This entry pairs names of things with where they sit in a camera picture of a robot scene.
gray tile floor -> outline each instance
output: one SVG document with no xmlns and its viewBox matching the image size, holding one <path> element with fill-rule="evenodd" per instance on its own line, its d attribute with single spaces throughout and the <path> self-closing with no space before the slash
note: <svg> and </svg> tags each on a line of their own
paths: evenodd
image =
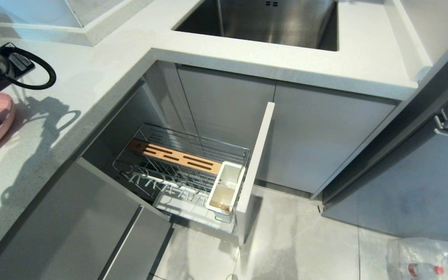
<svg viewBox="0 0 448 280">
<path fill-rule="evenodd" d="M 174 225 L 154 279 L 388 279 L 390 236 L 323 218 L 319 201 L 261 187 L 254 195 L 260 211 L 243 247 L 204 226 Z"/>
</svg>

wire basket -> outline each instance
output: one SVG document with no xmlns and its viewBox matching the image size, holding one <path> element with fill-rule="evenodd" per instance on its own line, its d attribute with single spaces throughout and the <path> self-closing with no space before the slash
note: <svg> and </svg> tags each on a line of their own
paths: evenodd
<svg viewBox="0 0 448 280">
<path fill-rule="evenodd" d="M 140 140 L 167 149 L 222 163 L 230 161 L 247 166 L 250 150 L 209 138 L 172 129 L 142 124 L 130 142 Z M 128 149 L 129 143 L 115 159 L 113 167 L 152 199 L 158 193 L 205 205 L 217 175 L 194 168 L 145 156 Z"/>
</svg>

power cord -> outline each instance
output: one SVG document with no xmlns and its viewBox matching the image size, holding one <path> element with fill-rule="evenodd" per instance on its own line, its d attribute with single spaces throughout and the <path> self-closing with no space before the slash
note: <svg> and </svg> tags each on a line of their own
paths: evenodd
<svg viewBox="0 0 448 280">
<path fill-rule="evenodd" d="M 27 59 L 32 60 L 33 62 L 36 62 L 37 64 L 41 65 L 48 72 L 49 80 L 48 80 L 48 82 L 46 82 L 43 85 L 35 86 L 35 85 L 27 85 L 24 83 L 20 83 L 17 80 L 15 80 L 14 78 L 7 76 L 5 73 L 2 73 L 2 75 L 1 75 L 1 77 L 3 79 L 5 79 L 11 83 L 14 83 L 15 85 L 17 85 L 19 87 L 23 87 L 23 88 L 30 89 L 30 90 L 43 90 L 43 89 L 47 89 L 55 84 L 55 82 L 56 82 L 55 70 L 46 61 L 44 61 L 43 59 L 41 59 L 40 57 L 38 57 L 37 55 L 35 55 L 33 53 L 30 53 L 26 50 L 19 49 L 17 47 L 11 48 L 11 52 L 18 53 L 19 55 L 22 55 L 22 56 L 26 57 Z"/>
</svg>

stainless steel sink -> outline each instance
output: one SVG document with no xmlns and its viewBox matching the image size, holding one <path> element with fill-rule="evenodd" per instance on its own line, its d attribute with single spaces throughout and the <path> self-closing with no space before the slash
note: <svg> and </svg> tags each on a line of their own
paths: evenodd
<svg viewBox="0 0 448 280">
<path fill-rule="evenodd" d="M 205 0 L 176 31 L 337 51 L 337 2 Z"/>
</svg>

white quartz countertop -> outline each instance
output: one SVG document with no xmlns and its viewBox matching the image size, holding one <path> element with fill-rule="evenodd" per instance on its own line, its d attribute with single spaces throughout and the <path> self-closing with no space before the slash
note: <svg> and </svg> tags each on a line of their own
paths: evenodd
<svg viewBox="0 0 448 280">
<path fill-rule="evenodd" d="M 50 63 L 43 91 L 11 86 L 15 123 L 0 143 L 0 240 L 44 184 L 156 61 L 405 100 L 407 77 L 383 5 L 340 0 L 339 51 L 323 51 L 172 29 L 200 0 L 155 0 L 94 47 L 0 38 Z M 47 80 L 43 69 L 23 78 Z"/>
</svg>

